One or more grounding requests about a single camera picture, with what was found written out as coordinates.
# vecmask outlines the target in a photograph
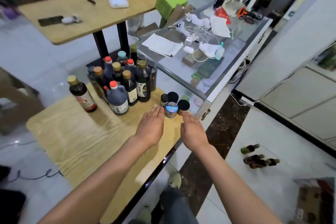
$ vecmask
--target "forearm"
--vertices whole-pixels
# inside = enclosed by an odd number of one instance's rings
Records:
[[[233,224],[281,223],[212,145],[202,147],[196,155],[208,171]]]
[[[130,137],[112,157],[59,202],[39,223],[99,223],[124,177],[146,151],[140,142],[135,137]]]

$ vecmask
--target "wooden tabletop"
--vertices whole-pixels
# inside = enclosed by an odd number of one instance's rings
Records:
[[[91,175],[133,134],[142,115],[160,104],[162,91],[156,89],[146,103],[129,107],[123,116],[116,116],[89,84],[89,91],[98,109],[86,113],[77,100],[68,95],[27,122],[28,130],[38,140],[72,187]],[[102,224],[112,223],[141,188],[155,168],[180,138],[182,116],[165,117],[163,136],[158,144],[136,162],[109,205]]]
[[[19,7],[22,14],[54,45],[70,42],[82,36],[110,27],[155,9],[156,0],[128,0],[128,8],[113,9],[109,0],[47,0]],[[78,15],[82,23],[41,27],[39,19],[53,16]]]

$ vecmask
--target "shoe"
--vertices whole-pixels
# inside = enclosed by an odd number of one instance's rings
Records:
[[[181,187],[181,184],[182,184],[182,178],[179,172],[172,174],[168,179],[169,188],[179,189]]]
[[[149,209],[149,206],[146,205],[144,208],[138,212],[138,215],[135,218],[138,221],[144,222],[145,224],[151,224],[152,223],[152,212]]]

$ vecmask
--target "gray pants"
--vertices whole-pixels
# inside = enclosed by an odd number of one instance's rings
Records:
[[[168,188],[160,195],[163,207],[164,224],[198,224],[182,193],[175,188]],[[131,220],[128,224],[144,224]]]

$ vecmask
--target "table leg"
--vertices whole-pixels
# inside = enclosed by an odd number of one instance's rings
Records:
[[[107,50],[107,46],[106,46],[103,31],[99,30],[97,32],[94,32],[93,37],[94,37],[94,40],[96,41],[96,45],[97,45],[98,52],[99,52],[99,55],[100,55],[102,67],[104,68],[103,58],[107,57],[109,55],[109,52]]]
[[[126,52],[127,57],[130,57],[126,22],[123,21],[123,22],[118,23],[117,29],[118,29],[118,35],[119,35],[120,49]]]

